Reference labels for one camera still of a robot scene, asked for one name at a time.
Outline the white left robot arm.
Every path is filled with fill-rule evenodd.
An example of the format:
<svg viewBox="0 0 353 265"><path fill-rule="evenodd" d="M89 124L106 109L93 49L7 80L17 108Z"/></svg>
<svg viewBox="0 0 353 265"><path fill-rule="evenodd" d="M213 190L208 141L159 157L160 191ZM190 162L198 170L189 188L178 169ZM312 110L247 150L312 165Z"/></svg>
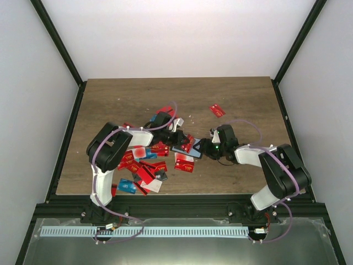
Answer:
<svg viewBox="0 0 353 265"><path fill-rule="evenodd" d="M108 204L114 171L130 147L150 147L162 142L168 147L187 144L189 140L179 128L184 120L167 112L159 112L143 127L118 126L106 123L87 147L93 172L90 199L96 205L93 216L101 223L108 222L113 210Z"/></svg>

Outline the red VIP card front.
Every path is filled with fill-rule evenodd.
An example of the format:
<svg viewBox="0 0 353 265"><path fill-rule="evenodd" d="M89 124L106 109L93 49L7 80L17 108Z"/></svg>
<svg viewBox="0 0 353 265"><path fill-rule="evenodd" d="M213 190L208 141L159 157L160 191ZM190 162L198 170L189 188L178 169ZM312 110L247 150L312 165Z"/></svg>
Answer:
<svg viewBox="0 0 353 265"><path fill-rule="evenodd" d="M187 139L189 140L189 142L187 144L184 144L181 148L186 153L189 153L195 143L195 138L192 135L188 134Z"/></svg>

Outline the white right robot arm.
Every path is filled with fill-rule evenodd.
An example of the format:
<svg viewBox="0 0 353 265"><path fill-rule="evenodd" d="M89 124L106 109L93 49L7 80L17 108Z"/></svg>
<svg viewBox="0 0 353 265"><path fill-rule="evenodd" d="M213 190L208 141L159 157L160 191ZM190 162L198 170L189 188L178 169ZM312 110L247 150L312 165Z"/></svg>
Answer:
<svg viewBox="0 0 353 265"><path fill-rule="evenodd" d="M298 196L312 184L309 172L291 145L240 144L229 124L210 130L210 138L199 140L193 149L212 160L224 157L233 164L263 170L266 185L251 196L252 204L245 208L246 218L251 222L260 221L265 209Z"/></svg>

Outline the black card holder wallet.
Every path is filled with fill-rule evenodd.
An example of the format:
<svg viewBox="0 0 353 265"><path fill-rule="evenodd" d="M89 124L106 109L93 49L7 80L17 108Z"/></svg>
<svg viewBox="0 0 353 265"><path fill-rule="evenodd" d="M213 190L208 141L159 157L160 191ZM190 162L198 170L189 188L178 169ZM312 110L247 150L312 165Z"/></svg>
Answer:
<svg viewBox="0 0 353 265"><path fill-rule="evenodd" d="M170 150L176 153L181 153L183 155L191 156L193 158L197 158L197 159L202 158L202 153L200 153L198 150L194 149L193 147L190 149L189 152L183 151L181 148L178 148L177 146L171 147Z"/></svg>

